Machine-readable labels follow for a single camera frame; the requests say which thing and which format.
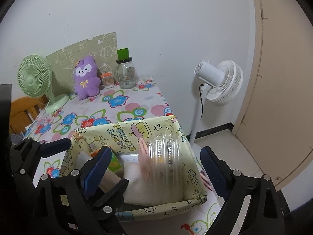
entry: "purple plush toy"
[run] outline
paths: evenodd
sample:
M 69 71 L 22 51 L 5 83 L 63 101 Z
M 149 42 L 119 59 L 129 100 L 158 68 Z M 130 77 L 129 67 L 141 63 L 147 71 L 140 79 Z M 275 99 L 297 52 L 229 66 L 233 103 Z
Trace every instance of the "purple plush toy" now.
M 83 100 L 88 96 L 96 96 L 100 93 L 101 80 L 97 77 L 97 65 L 92 56 L 81 59 L 74 69 L 75 91 L 78 99 Z

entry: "door frame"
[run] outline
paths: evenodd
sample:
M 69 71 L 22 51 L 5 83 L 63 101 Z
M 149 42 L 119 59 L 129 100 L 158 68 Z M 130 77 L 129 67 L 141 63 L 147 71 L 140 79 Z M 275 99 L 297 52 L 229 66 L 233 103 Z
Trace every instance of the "door frame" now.
M 253 2 L 255 5 L 255 49 L 254 49 L 251 74 L 250 74 L 246 94 L 242 102 L 237 120 L 234 124 L 234 128 L 232 129 L 232 134 L 234 135 L 237 134 L 239 127 L 241 123 L 243 122 L 243 119 L 245 118 L 245 114 L 247 112 L 247 109 L 250 104 L 252 94 L 255 88 L 256 79 L 258 76 L 260 62 L 261 62 L 262 45 L 263 45 L 262 4 L 261 4 L 261 0 L 253 0 Z
M 248 82 L 247 91 L 234 124 L 232 134 L 236 135 L 241 123 L 244 123 L 245 113 L 247 112 L 248 106 L 250 104 L 252 94 L 256 85 L 256 79 L 259 72 L 259 66 L 262 56 L 262 46 L 263 46 L 263 13 L 262 13 L 262 3 L 261 0 L 253 0 L 255 4 L 255 50 L 252 62 L 250 79 Z M 311 147 L 311 152 L 308 156 L 281 182 L 279 182 L 275 189 L 278 191 L 284 186 L 289 184 L 293 179 L 295 179 L 311 162 L 313 161 L 313 146 Z

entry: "black baseboard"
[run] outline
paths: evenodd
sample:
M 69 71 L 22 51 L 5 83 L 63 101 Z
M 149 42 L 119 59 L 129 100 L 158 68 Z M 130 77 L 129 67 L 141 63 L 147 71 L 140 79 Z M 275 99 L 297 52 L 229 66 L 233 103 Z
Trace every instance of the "black baseboard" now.
M 197 132 L 196 139 L 204 137 L 204 136 L 208 136 L 208 135 L 211 135 L 213 133 L 217 133 L 217 132 L 220 132 L 220 131 L 223 131 L 223 130 L 226 130 L 226 129 L 229 129 L 230 131 L 232 131 L 233 128 L 234 128 L 234 125 L 232 123 L 219 125 L 219 126 L 216 126 L 214 128 L 211 128 L 211 129 L 207 129 L 207 130 L 204 130 L 204 131 L 201 131 L 201 132 Z

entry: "wooden chair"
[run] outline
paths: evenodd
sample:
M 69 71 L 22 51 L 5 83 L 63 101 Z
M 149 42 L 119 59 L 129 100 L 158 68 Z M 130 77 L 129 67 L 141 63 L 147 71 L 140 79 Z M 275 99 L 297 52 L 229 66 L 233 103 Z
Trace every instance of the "wooden chair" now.
M 32 123 L 29 116 L 35 119 L 40 110 L 45 107 L 44 103 L 48 103 L 46 96 L 38 99 L 28 96 L 12 101 L 10 112 L 10 134 L 19 134 L 25 132 L 25 127 Z

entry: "green lid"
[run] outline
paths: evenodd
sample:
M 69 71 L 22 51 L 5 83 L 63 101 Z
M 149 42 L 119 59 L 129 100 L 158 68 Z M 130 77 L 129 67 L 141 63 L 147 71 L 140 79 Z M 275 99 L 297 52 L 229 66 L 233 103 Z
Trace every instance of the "green lid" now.
M 119 60 L 129 59 L 128 48 L 122 48 L 117 50 L 117 56 Z

